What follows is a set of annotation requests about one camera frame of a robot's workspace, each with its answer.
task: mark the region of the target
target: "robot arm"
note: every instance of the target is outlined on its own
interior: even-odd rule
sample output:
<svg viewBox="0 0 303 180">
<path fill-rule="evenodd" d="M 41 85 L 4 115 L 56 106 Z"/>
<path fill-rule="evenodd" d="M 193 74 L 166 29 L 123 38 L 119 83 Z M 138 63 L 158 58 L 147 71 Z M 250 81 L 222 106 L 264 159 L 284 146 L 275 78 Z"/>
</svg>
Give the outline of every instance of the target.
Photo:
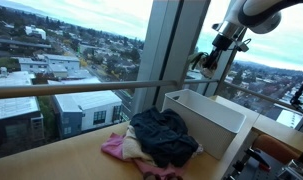
<svg viewBox="0 0 303 180">
<path fill-rule="evenodd" d="M 275 29 L 281 21 L 280 10 L 303 3 L 303 0 L 236 0 L 224 21 L 212 26 L 218 31 L 212 45 L 212 52 L 202 64 L 204 69 L 211 69 L 222 51 L 228 50 L 235 42 L 240 51 L 248 48 L 238 41 L 241 33 L 249 28 L 257 34 L 265 34 Z"/>
</svg>

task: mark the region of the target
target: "cloudy sky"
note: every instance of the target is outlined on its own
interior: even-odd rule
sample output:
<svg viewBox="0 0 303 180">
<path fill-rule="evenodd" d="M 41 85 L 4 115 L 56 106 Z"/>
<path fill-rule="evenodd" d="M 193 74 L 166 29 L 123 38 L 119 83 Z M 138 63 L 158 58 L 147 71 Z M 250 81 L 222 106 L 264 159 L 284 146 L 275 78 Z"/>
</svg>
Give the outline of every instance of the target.
<svg viewBox="0 0 303 180">
<path fill-rule="evenodd" d="M 211 51 L 216 36 L 211 26 L 223 20 L 228 2 L 211 1 L 197 44 L 200 51 Z M 152 8 L 152 0 L 0 0 L 0 4 L 142 40 Z M 252 38 L 250 49 L 238 53 L 236 59 L 303 70 L 303 4 L 283 10 L 281 24 L 271 33 L 248 31 L 245 38 Z"/>
<path fill-rule="evenodd" d="M 227 3 L 211 1 L 211 7 L 198 40 L 200 51 L 211 51 L 211 42 L 216 35 L 211 25 L 221 22 L 224 18 L 224 14 L 215 12 L 221 9 L 226 11 L 227 7 Z M 258 35 L 248 30 L 245 39 L 252 39 L 248 45 L 249 51 L 237 53 L 235 59 L 303 71 L 303 4 L 284 9 L 281 14 L 280 25 L 268 34 Z"/>
</svg>

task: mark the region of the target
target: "white plastic tub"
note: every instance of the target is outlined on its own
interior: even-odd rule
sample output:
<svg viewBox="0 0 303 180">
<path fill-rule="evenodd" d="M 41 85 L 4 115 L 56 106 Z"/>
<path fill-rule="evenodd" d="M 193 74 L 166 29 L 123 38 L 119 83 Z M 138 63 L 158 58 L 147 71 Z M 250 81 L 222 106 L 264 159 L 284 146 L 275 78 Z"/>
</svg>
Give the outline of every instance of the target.
<svg viewBox="0 0 303 180">
<path fill-rule="evenodd" d="M 204 151 L 217 159 L 222 158 L 246 118 L 191 90 L 167 93 L 162 111 L 168 108 L 183 118 L 189 135 L 203 145 Z"/>
</svg>

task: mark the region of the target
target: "glass pane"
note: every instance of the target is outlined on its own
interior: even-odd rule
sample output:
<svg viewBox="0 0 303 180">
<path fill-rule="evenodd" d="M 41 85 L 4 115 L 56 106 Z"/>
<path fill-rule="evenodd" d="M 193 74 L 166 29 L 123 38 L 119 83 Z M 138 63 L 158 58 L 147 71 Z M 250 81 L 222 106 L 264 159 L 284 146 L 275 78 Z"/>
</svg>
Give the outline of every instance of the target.
<svg viewBox="0 0 303 180">
<path fill-rule="evenodd" d="M 282 22 L 272 32 L 258 35 L 248 30 L 244 39 L 248 38 L 249 51 L 237 53 L 225 81 L 290 104 L 303 82 L 303 4 L 284 9 Z M 302 117 L 230 87 L 220 90 L 219 95 L 292 128 Z"/>
<path fill-rule="evenodd" d="M 152 3 L 0 1 L 0 86 L 135 81 Z M 101 92 L 0 99 L 0 157 L 128 120 L 134 90 Z"/>
<path fill-rule="evenodd" d="M 220 23 L 223 21 L 225 13 L 229 7 L 230 1 L 211 1 L 208 12 L 206 14 L 203 26 L 200 32 L 199 39 L 196 44 L 194 52 L 207 52 L 210 53 L 213 46 L 212 41 L 217 35 L 217 32 L 211 27 L 213 24 Z M 200 73 L 198 69 L 191 69 L 187 72 L 186 79 L 204 79 L 204 76 Z M 184 88 L 188 88 L 196 91 L 199 85 L 197 84 L 186 84 Z"/>
</svg>

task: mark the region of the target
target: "railing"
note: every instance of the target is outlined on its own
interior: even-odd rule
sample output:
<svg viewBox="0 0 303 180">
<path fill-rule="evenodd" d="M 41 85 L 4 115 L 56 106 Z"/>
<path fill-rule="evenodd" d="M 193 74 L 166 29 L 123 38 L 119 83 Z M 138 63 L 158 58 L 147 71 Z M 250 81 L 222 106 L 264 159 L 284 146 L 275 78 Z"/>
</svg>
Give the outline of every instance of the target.
<svg viewBox="0 0 303 180">
<path fill-rule="evenodd" d="M 270 101 L 270 102 L 272 102 L 272 103 L 276 103 L 276 104 L 279 104 L 279 105 L 281 105 L 281 106 L 284 106 L 284 107 L 286 107 L 286 108 L 289 108 L 289 109 L 291 109 L 291 110 L 296 111 L 296 109 L 295 109 L 293 106 L 291 106 L 290 104 L 287 104 L 287 103 L 281 102 L 281 101 L 279 101 L 279 100 L 270 98 L 270 97 L 265 96 L 265 95 L 263 95 L 263 94 L 256 93 L 256 92 L 254 92 L 254 91 L 250 91 L 250 90 L 248 90 L 248 89 L 239 87 L 239 86 L 234 85 L 234 84 L 230 84 L 230 83 L 227 83 L 227 82 L 224 82 L 224 84 L 226 84 L 227 86 L 230 86 L 230 87 L 232 87 L 232 88 L 235 88 L 235 89 L 237 89 L 237 90 L 239 90 L 239 91 L 243 91 L 243 92 L 252 94 L 252 95 L 257 96 L 257 97 L 259 97 L 259 98 L 261 98 L 261 99 L 264 99 L 264 100 L 266 100 L 266 101 Z"/>
<path fill-rule="evenodd" d="M 186 80 L 184 84 L 211 83 L 218 80 Z M 67 85 L 33 85 L 33 86 L 0 86 L 0 99 L 43 96 L 52 94 L 66 94 L 77 92 L 133 89 L 158 86 L 177 86 L 176 81 L 125 81 L 103 82 L 95 84 L 67 84 Z"/>
</svg>

